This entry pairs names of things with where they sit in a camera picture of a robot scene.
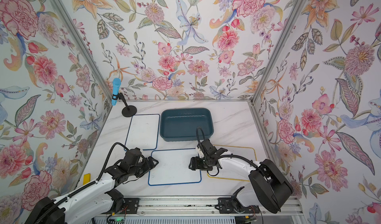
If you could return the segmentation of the bright blue framed whiteboard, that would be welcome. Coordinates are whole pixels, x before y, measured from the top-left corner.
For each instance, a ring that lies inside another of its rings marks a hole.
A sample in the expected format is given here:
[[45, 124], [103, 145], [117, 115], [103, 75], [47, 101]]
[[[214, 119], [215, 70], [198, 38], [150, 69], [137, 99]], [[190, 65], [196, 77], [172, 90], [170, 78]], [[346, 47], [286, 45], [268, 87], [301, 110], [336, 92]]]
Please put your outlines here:
[[152, 151], [151, 157], [156, 159], [158, 164], [149, 172], [148, 185], [200, 183], [201, 171], [189, 169], [191, 158], [197, 156], [195, 148]]

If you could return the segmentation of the dark blue framed whiteboard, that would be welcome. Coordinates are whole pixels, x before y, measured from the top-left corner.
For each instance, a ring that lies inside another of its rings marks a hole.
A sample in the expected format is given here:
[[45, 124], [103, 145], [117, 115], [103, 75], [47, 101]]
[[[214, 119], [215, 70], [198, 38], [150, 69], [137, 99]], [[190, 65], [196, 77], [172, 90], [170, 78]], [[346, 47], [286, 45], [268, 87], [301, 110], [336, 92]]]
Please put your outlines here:
[[125, 146], [151, 151], [157, 148], [159, 136], [159, 114], [134, 115], [127, 132]]

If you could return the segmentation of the yellow framed whiteboard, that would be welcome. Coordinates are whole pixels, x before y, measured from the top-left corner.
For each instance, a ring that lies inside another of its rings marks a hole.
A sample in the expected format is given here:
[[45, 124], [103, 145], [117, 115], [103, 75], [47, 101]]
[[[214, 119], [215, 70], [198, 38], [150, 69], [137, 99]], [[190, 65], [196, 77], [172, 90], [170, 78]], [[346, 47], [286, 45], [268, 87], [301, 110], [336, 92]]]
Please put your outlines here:
[[[217, 150], [220, 148], [227, 149], [232, 154], [243, 156], [249, 160], [253, 160], [253, 161], [257, 160], [256, 151], [254, 148], [251, 148], [251, 147], [223, 146], [223, 145], [215, 145], [215, 147]], [[225, 168], [220, 169], [219, 174], [217, 176], [211, 176], [210, 173], [208, 173], [207, 176], [212, 179], [235, 180], [235, 181], [244, 181], [244, 182], [249, 181], [247, 177], [243, 177], [240, 174], [237, 174]]]

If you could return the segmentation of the teal plastic storage box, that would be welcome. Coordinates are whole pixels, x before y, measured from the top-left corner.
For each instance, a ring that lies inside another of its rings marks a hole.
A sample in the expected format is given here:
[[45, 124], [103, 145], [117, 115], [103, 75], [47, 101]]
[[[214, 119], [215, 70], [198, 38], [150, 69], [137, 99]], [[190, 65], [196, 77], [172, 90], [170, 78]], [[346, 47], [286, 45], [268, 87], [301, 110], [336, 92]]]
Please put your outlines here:
[[160, 120], [160, 136], [166, 142], [209, 139], [214, 134], [211, 112], [206, 108], [165, 110]]

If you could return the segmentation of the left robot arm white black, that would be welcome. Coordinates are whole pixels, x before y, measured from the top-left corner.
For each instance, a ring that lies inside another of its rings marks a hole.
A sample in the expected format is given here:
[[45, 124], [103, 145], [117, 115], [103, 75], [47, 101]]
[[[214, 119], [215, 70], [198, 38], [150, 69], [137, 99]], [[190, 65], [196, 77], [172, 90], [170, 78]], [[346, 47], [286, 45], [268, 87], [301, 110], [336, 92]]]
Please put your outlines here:
[[82, 224], [100, 214], [115, 215], [126, 209], [135, 208], [136, 202], [126, 201], [117, 190], [121, 184], [137, 181], [158, 165], [153, 157], [145, 157], [139, 148], [126, 148], [125, 156], [108, 166], [108, 161], [116, 146], [114, 143], [105, 159], [103, 167], [95, 180], [56, 197], [42, 198], [37, 202], [29, 217], [28, 224]]

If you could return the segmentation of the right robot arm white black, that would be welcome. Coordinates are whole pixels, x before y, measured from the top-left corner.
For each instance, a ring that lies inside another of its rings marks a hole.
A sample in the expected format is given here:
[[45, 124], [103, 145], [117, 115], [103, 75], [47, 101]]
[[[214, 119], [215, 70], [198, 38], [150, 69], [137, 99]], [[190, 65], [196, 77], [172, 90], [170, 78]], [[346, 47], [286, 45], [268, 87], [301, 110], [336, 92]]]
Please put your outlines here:
[[218, 176], [223, 169], [246, 178], [252, 190], [242, 192], [240, 187], [230, 198], [230, 203], [238, 212], [250, 206], [262, 206], [269, 212], [281, 212], [281, 207], [293, 194], [294, 189], [275, 163], [269, 159], [262, 162], [249, 160], [233, 154], [225, 148], [217, 149], [204, 135], [201, 127], [196, 128], [198, 156], [190, 160], [189, 169], [206, 172], [216, 170]]

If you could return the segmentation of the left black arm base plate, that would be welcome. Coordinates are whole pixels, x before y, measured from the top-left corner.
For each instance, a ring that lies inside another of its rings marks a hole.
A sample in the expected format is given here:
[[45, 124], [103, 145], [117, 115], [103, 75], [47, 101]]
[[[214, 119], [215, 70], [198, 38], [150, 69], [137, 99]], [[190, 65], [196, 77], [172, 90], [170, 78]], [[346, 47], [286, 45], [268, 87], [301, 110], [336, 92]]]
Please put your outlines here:
[[139, 201], [139, 198], [119, 199], [113, 202], [111, 209], [106, 214], [137, 214]]

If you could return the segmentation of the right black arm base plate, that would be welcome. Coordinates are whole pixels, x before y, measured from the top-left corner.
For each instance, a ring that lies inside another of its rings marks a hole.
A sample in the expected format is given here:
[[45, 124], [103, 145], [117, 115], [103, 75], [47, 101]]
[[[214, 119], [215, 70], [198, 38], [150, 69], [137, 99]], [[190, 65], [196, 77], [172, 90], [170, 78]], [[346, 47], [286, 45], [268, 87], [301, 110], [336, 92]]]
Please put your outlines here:
[[214, 206], [216, 210], [219, 211], [220, 214], [259, 214], [260, 209], [258, 206], [249, 206], [244, 207], [237, 198], [228, 197], [218, 198], [217, 205]]

